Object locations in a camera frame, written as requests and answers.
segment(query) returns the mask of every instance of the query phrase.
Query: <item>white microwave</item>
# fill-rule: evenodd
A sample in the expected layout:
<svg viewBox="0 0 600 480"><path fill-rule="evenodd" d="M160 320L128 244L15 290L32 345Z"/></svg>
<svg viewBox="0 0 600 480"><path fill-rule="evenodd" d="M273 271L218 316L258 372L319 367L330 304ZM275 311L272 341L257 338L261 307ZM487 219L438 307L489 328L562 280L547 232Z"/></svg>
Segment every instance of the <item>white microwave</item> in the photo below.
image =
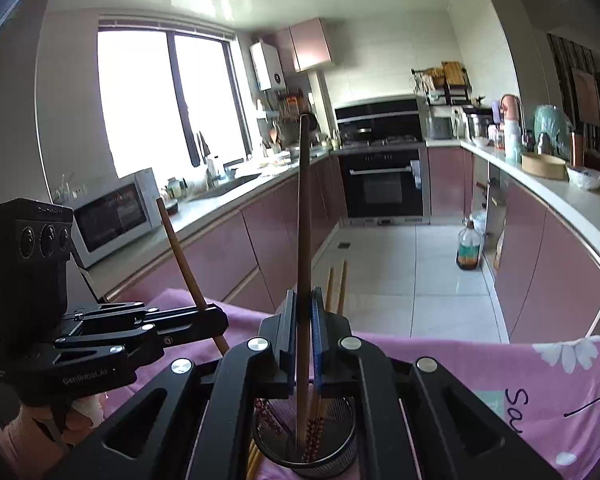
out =
<svg viewBox="0 0 600 480"><path fill-rule="evenodd" d="M160 227L154 170L140 170L90 186L66 205L74 210L74 259L86 269Z"/></svg>

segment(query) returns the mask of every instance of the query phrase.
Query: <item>wire mesh cup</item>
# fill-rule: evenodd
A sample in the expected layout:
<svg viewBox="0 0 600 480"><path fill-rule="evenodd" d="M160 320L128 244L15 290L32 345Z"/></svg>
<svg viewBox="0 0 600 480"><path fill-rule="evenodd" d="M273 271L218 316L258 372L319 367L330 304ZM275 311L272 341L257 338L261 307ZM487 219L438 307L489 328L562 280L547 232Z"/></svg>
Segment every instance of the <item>wire mesh cup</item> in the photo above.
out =
<svg viewBox="0 0 600 480"><path fill-rule="evenodd" d="M256 400L253 439L269 460L303 478L333 478L355 461L356 418L347 399L329 399L324 418L310 421L306 445L296 444L296 396Z"/></svg>

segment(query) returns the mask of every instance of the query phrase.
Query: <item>window frame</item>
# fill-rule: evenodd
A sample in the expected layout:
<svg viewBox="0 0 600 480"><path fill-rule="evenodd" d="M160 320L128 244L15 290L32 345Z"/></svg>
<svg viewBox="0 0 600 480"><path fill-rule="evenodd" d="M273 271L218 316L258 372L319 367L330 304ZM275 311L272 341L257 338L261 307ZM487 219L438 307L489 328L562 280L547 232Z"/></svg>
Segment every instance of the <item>window frame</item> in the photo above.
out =
<svg viewBox="0 0 600 480"><path fill-rule="evenodd" d="M240 90L238 89L238 79L235 75L234 60L231 55L231 45L228 40L221 38L214 38L212 36L205 36L203 34L193 34L182 32L179 30L169 30L164 28L152 28L152 27L109 27L106 25L98 26L98 33L100 32L112 32L115 30L144 30L149 32L161 32L166 37L167 51L169 56L169 63L171 66L171 80L173 81L173 89L176 94L176 104L178 105L178 111L180 113L180 122L182 123L182 131L184 133L184 139L189 150L189 159L191 165L197 168L202 163L201 155L198 146L195 141L195 136L191 128L189 121L189 109L187 102L184 98L184 91L182 89L182 78L180 76L180 67L178 65L178 56L176 53L176 36L189 36L191 38L198 38L200 40L216 41L222 45L222 52L224 53L224 64L229 78L229 85L231 87L231 94L234 98L235 112L238 118L238 125L240 126L240 137L244 147L245 155L253 153L253 147L251 145L251 139L247 128L247 119L242 106L240 98Z"/></svg>

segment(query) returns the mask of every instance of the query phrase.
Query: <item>black oven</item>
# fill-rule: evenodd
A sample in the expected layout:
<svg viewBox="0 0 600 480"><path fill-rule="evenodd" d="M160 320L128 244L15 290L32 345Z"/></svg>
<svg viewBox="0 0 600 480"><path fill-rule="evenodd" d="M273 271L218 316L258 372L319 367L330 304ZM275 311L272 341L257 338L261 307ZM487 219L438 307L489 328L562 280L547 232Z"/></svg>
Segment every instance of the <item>black oven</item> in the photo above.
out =
<svg viewBox="0 0 600 480"><path fill-rule="evenodd" d="M340 171L349 219L430 216L429 168L424 145L411 149L342 154Z"/></svg>

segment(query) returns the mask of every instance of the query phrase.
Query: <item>floor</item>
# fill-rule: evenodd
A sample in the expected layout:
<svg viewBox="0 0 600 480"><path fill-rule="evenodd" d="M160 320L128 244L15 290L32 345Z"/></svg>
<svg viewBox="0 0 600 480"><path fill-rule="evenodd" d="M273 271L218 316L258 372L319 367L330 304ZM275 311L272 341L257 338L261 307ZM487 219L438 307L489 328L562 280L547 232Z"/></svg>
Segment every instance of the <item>floor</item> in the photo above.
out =
<svg viewBox="0 0 600 480"><path fill-rule="evenodd" d="M314 265L313 284L326 291L329 268L336 269L332 300L335 309L340 269L346 259L344 314L352 330L508 342L490 275L484 276L480 267L461 270L456 265L461 228L339 229Z"/></svg>

